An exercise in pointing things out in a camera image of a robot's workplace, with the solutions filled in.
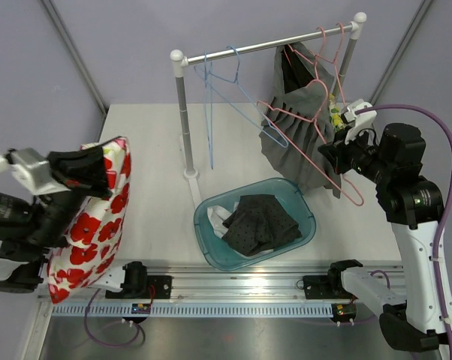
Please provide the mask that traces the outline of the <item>red poppy print skirt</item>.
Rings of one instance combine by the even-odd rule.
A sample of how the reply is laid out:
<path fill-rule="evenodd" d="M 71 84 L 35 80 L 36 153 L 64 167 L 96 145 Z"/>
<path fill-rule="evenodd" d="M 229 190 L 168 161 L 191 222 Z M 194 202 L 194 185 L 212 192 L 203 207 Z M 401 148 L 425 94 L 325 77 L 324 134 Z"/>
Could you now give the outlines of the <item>red poppy print skirt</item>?
<path fill-rule="evenodd" d="M 68 246 L 54 250 L 47 264 L 53 304 L 102 278 L 119 251 L 131 182 L 131 150 L 126 137 L 102 145 L 109 199 L 90 197 L 65 231 Z"/>

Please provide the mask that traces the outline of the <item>dark grey dotted skirt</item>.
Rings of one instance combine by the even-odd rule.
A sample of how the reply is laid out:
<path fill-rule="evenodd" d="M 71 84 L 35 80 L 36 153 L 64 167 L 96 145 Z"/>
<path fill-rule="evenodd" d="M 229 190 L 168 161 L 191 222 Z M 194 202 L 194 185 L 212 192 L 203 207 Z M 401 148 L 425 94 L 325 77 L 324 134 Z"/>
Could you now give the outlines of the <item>dark grey dotted skirt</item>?
<path fill-rule="evenodd" d="M 302 237 L 299 224 L 271 194 L 240 197 L 237 209 L 223 225 L 228 246 L 245 257 L 272 251 Z"/>

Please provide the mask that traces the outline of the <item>teal plastic basin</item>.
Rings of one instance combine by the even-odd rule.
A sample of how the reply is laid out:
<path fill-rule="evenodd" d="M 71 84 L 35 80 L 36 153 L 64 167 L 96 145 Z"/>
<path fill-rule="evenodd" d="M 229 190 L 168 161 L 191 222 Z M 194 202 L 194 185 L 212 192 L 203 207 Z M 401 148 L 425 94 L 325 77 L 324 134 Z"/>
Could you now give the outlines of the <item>teal plastic basin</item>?
<path fill-rule="evenodd" d="M 209 223 L 207 209 L 212 206 L 221 206 L 233 213 L 237 209 L 240 197 L 255 194 L 275 196 L 285 211 L 299 224 L 302 237 L 290 244 L 274 249 L 271 253 L 253 257 L 238 254 L 218 238 Z M 268 260 L 307 244 L 315 234 L 316 221 L 301 191 L 295 184 L 283 178 L 270 178 L 204 200 L 194 213 L 194 231 L 197 243 L 206 261 L 216 269 L 230 272 Z"/>

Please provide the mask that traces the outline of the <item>blue wire hanger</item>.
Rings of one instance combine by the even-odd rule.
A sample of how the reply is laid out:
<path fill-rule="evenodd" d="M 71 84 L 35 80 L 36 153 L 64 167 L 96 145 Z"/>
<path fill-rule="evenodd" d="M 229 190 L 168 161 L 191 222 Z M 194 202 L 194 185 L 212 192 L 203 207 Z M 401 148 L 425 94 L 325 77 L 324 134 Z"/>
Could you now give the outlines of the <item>blue wire hanger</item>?
<path fill-rule="evenodd" d="M 212 78 L 211 78 L 212 65 L 206 59 L 206 53 L 204 53 L 202 76 L 204 86 L 203 96 L 203 114 L 206 125 L 206 139 L 208 142 L 208 154 L 209 154 L 209 166 L 210 169 L 214 169 L 214 137 L 213 137 L 213 91 L 212 91 Z"/>
<path fill-rule="evenodd" d="M 262 134 L 266 135 L 270 140 L 275 142 L 278 146 L 280 146 L 283 149 L 286 149 L 289 146 L 289 141 L 287 140 L 286 136 L 283 134 L 281 130 L 277 128 L 277 126 L 273 123 L 273 121 L 264 113 L 262 112 L 257 103 L 253 101 L 252 97 L 247 93 L 247 91 L 240 85 L 239 82 L 239 75 L 240 75 L 240 66 L 241 66 L 241 58 L 239 51 L 236 47 L 228 45 L 228 50 L 232 50 L 234 57 L 237 60 L 236 69 L 234 71 L 234 77 L 232 79 L 227 79 L 222 76 L 217 75 L 213 71 L 213 64 L 212 70 L 211 70 L 211 78 L 221 80 L 224 83 L 229 83 L 237 87 L 237 89 L 242 93 L 242 95 L 246 98 L 246 100 L 254 107 L 254 109 L 259 113 L 261 116 L 261 119 L 266 122 L 266 126 L 276 135 L 273 136 L 271 133 L 267 132 L 264 129 L 263 125 L 256 124 L 250 117 L 248 117 L 244 112 L 239 110 L 231 101 L 229 101 L 223 94 L 221 94 L 218 90 L 215 89 L 214 85 L 212 84 L 212 91 L 213 94 L 218 95 L 222 100 L 224 100 L 228 105 L 232 106 L 244 119 L 246 119 L 250 124 L 254 125 Z"/>

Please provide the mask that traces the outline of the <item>white skirt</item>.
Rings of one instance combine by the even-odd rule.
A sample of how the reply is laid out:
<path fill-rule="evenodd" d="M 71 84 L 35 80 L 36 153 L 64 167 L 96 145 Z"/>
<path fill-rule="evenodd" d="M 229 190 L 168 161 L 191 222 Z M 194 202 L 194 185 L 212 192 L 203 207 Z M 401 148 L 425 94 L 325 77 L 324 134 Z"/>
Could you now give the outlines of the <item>white skirt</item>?
<path fill-rule="evenodd" d="M 214 234 L 244 257 L 273 251 L 273 234 L 261 208 L 230 213 L 219 205 L 207 209 Z"/>

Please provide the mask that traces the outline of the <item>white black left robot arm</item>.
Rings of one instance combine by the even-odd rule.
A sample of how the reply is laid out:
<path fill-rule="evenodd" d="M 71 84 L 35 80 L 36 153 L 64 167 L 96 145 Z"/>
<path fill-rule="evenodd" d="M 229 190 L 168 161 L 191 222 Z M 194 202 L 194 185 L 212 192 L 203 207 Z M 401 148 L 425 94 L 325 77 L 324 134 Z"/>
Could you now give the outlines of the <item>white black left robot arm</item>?
<path fill-rule="evenodd" d="M 109 299 L 149 293 L 141 262 L 113 264 L 130 194 L 124 139 L 47 156 L 11 149 L 0 154 L 4 171 L 32 200 L 0 193 L 1 293 L 32 293 L 44 284 L 56 304 L 89 287 Z"/>

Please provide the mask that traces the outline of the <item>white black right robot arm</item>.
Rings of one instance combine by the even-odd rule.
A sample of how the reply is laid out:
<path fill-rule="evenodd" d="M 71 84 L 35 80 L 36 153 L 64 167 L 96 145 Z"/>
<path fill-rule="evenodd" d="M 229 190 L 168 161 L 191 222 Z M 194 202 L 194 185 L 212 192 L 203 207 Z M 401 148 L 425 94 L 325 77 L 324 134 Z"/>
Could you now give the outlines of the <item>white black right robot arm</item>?
<path fill-rule="evenodd" d="M 406 295 L 401 297 L 367 274 L 355 259 L 331 264 L 327 280 L 334 294 L 348 293 L 378 317 L 388 345 L 423 353 L 452 346 L 452 299 L 437 285 L 439 227 L 446 214 L 439 188 L 420 175 L 426 143 L 418 128 L 389 124 L 378 145 L 359 133 L 353 140 L 340 132 L 319 152 L 337 173 L 354 170 L 375 184 L 378 204 L 391 225 L 402 259 Z"/>

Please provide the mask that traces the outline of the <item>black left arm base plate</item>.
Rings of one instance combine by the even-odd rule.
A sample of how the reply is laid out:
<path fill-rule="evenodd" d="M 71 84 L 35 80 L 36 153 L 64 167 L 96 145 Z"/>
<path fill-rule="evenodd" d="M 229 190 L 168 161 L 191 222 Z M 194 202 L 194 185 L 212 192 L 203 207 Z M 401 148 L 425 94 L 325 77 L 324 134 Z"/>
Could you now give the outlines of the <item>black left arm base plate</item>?
<path fill-rule="evenodd" d="M 125 281 L 120 292 L 106 291 L 106 299 L 170 299 L 172 277 L 147 275 Z"/>

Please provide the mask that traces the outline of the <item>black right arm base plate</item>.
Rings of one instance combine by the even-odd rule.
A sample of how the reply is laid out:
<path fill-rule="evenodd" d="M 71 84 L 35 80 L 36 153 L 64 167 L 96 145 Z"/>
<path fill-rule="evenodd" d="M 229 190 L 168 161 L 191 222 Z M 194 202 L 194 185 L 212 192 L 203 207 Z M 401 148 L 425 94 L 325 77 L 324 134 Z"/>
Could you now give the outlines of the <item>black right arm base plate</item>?
<path fill-rule="evenodd" d="M 337 280 L 330 280 L 327 275 L 304 275 L 296 282 L 296 287 L 304 292 L 308 300 L 352 300 L 354 297 Z"/>

